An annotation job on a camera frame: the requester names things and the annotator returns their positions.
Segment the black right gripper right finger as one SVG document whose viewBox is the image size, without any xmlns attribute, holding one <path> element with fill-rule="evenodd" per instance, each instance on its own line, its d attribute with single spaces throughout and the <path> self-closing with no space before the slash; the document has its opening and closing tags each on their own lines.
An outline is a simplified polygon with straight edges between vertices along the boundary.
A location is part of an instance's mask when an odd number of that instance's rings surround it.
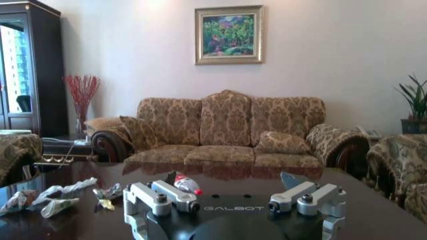
<svg viewBox="0 0 427 240">
<path fill-rule="evenodd" d="M 301 215 L 315 216 L 318 213 L 343 217 L 347 211 L 347 192 L 335 184 L 319 185 L 305 175 L 281 172 L 286 191 L 270 197 L 269 210 L 287 213 L 297 207 Z"/>
</svg>

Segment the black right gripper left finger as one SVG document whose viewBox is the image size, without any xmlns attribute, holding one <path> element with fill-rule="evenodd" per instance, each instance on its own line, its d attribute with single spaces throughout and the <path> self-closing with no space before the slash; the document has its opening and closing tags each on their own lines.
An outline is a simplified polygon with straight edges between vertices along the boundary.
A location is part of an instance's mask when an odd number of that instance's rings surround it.
<svg viewBox="0 0 427 240">
<path fill-rule="evenodd" d="M 201 186 L 197 181 L 177 171 L 167 174 L 166 180 L 157 180 L 150 184 L 133 183 L 123 190 L 123 200 L 133 205 L 145 203 L 155 216 L 167 216 L 173 207 L 185 213 L 198 213 L 199 195 Z"/>
</svg>

